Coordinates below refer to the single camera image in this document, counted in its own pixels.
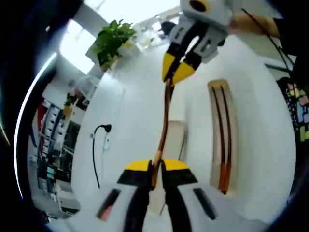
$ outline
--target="window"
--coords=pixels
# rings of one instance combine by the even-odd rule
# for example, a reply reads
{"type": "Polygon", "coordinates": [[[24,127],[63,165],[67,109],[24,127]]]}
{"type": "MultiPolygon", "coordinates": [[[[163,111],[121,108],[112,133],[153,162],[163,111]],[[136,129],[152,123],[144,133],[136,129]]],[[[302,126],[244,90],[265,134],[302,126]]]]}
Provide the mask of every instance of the window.
{"type": "Polygon", "coordinates": [[[60,52],[71,64],[87,74],[94,63],[85,54],[96,38],[76,21],[70,20],[67,32],[62,38],[60,52]]]}

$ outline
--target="green leaves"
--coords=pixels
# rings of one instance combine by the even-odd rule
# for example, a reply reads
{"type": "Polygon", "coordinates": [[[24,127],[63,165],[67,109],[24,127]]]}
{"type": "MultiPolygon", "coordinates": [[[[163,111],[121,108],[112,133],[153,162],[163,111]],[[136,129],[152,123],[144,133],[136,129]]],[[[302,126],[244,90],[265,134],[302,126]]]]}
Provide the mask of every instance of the green leaves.
{"type": "Polygon", "coordinates": [[[117,49],[136,33],[131,28],[132,23],[122,23],[113,20],[108,27],[103,27],[92,45],[92,50],[98,55],[100,64],[110,62],[119,55],[117,49]]]}

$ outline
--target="black wire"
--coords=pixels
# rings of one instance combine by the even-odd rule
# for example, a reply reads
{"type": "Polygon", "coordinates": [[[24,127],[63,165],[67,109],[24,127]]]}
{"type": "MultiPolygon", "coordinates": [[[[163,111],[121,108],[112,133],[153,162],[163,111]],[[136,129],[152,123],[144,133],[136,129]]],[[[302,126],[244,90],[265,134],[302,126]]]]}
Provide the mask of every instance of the black wire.
{"type": "Polygon", "coordinates": [[[285,61],[283,55],[281,54],[281,51],[287,56],[287,58],[289,59],[289,61],[294,65],[294,63],[291,61],[291,59],[289,58],[289,56],[283,51],[283,49],[282,49],[281,47],[279,47],[279,46],[277,46],[277,45],[275,44],[275,42],[273,41],[273,39],[271,38],[271,36],[268,34],[268,32],[262,27],[262,25],[261,25],[251,14],[249,14],[249,12],[247,12],[244,8],[242,8],[242,11],[243,11],[244,13],[246,13],[246,14],[257,24],[257,26],[262,30],[262,32],[269,38],[269,40],[272,42],[272,44],[273,44],[273,45],[275,46],[275,48],[277,49],[277,51],[278,51],[278,53],[279,53],[281,59],[283,60],[283,62],[284,62],[284,64],[285,64],[285,67],[286,67],[286,69],[287,69],[287,72],[290,73],[289,67],[288,67],[288,65],[287,65],[287,63],[286,63],[286,61],[285,61]]]}
{"type": "Polygon", "coordinates": [[[99,126],[96,127],[95,132],[93,133],[93,139],[92,139],[92,162],[93,162],[93,169],[95,171],[98,188],[100,189],[100,183],[98,181],[98,174],[97,174],[96,162],[95,162],[95,138],[96,138],[97,130],[99,128],[104,128],[106,133],[109,133],[111,131],[111,129],[112,129],[112,126],[110,124],[108,124],[108,125],[99,125],[99,126]]]}

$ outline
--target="power cord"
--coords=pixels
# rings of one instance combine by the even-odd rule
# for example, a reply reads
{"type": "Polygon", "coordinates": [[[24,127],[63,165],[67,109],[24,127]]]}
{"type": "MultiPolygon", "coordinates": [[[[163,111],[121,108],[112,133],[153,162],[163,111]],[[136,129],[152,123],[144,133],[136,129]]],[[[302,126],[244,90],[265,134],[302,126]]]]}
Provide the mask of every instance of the power cord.
{"type": "Polygon", "coordinates": [[[281,59],[283,60],[284,64],[285,64],[285,67],[287,69],[287,72],[290,74],[290,70],[289,70],[289,67],[281,53],[281,51],[285,54],[285,56],[289,59],[290,63],[292,65],[294,65],[294,63],[292,62],[291,58],[283,51],[283,49],[280,47],[280,46],[277,46],[276,43],[273,41],[273,39],[271,38],[271,36],[269,35],[269,33],[262,27],[262,25],[248,12],[246,11],[244,8],[242,8],[242,11],[244,13],[246,13],[256,24],[257,26],[262,30],[262,32],[269,38],[269,40],[272,42],[272,44],[275,46],[275,48],[277,49],[281,59]]]}
{"type": "Polygon", "coordinates": [[[109,133],[111,131],[111,129],[112,129],[112,126],[111,126],[111,124],[97,126],[96,129],[95,129],[95,132],[93,133],[93,138],[92,138],[92,162],[93,162],[93,169],[95,171],[98,188],[100,189],[100,183],[98,181],[98,174],[97,174],[96,162],[95,162],[95,139],[96,139],[97,130],[99,128],[104,128],[106,133],[109,133]]]}

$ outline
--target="black cable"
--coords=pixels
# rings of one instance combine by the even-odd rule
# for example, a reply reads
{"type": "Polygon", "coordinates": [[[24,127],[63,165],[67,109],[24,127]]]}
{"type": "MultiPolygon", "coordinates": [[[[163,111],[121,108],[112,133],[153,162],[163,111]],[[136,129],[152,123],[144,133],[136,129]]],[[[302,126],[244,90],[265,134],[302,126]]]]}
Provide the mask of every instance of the black cable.
{"type": "Polygon", "coordinates": [[[96,162],[95,162],[95,138],[96,138],[97,130],[99,128],[104,128],[106,133],[109,133],[111,131],[111,129],[112,129],[112,126],[111,126],[111,124],[97,126],[96,129],[95,129],[95,132],[93,133],[93,138],[92,138],[92,162],[93,162],[93,169],[95,171],[98,188],[100,189],[100,183],[98,181],[98,174],[97,174],[96,162]]]}
{"type": "Polygon", "coordinates": [[[269,40],[272,42],[272,44],[273,44],[273,45],[275,46],[275,48],[277,49],[277,51],[278,51],[278,53],[279,53],[281,59],[283,60],[283,62],[284,62],[284,64],[285,64],[285,67],[286,67],[286,69],[287,69],[287,72],[290,73],[289,67],[288,67],[288,65],[287,65],[287,63],[286,63],[286,61],[285,61],[283,55],[281,54],[281,51],[287,56],[287,58],[289,59],[289,61],[294,65],[294,63],[293,63],[292,60],[289,58],[289,56],[283,51],[283,49],[282,49],[281,47],[279,47],[279,46],[277,46],[277,45],[275,44],[275,42],[273,41],[273,39],[271,38],[271,36],[269,35],[269,33],[266,31],[266,29],[264,29],[264,28],[262,27],[262,25],[261,25],[261,24],[260,24],[248,11],[246,11],[244,8],[242,8],[242,11],[243,11],[244,13],[246,13],[246,14],[257,24],[257,26],[262,30],[262,32],[269,38],[269,40]]]}

